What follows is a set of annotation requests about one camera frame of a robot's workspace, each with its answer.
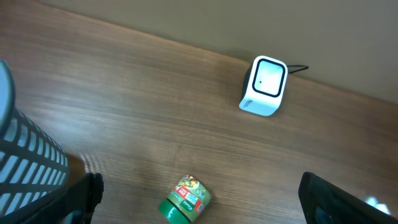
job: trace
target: wooden floor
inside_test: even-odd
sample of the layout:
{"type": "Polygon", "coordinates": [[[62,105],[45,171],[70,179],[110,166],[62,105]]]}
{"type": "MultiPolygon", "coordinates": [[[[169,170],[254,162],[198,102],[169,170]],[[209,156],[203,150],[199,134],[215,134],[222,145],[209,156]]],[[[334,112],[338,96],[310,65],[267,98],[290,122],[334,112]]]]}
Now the wooden floor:
{"type": "Polygon", "coordinates": [[[305,171],[397,215],[398,105],[290,76],[280,110],[256,116],[238,108],[248,62],[7,2],[17,106],[76,157],[72,177],[104,175],[93,223],[165,223],[157,206],[184,174],[213,194],[197,223],[305,223],[305,171]]]}

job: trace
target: gray basket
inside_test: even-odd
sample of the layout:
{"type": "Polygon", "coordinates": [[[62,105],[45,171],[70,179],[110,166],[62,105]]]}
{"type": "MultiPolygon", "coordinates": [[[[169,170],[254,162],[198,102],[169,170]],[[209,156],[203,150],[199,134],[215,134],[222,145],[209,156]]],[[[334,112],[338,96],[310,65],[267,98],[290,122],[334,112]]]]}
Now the gray basket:
{"type": "Polygon", "coordinates": [[[68,179],[69,166],[60,145],[14,107],[14,85],[4,61],[0,61],[0,98],[3,217],[59,189],[68,179]]]}

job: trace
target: beige wall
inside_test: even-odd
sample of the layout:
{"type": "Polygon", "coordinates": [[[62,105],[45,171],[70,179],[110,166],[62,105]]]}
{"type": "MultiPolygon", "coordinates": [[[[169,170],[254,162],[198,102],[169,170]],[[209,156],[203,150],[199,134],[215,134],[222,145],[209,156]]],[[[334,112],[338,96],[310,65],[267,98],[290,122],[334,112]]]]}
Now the beige wall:
{"type": "Polygon", "coordinates": [[[396,0],[42,2],[245,60],[304,63],[297,75],[398,103],[396,0]]]}

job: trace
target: device screen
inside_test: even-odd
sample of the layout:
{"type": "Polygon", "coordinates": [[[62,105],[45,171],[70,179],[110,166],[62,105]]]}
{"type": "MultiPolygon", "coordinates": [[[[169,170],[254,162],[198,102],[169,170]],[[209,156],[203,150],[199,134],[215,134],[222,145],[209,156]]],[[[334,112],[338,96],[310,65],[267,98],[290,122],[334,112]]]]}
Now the device screen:
{"type": "Polygon", "coordinates": [[[258,65],[254,88],[257,91],[276,96],[279,94],[283,74],[283,66],[262,60],[258,65]]]}

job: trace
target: green jar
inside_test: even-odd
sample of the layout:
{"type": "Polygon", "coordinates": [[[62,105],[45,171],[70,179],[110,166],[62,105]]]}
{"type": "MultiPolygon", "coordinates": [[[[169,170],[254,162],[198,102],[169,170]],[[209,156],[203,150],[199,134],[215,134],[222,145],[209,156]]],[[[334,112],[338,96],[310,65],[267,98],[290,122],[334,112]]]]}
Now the green jar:
{"type": "Polygon", "coordinates": [[[159,205],[171,224],[189,224],[205,209],[211,194],[196,178],[186,175],[159,205]]]}

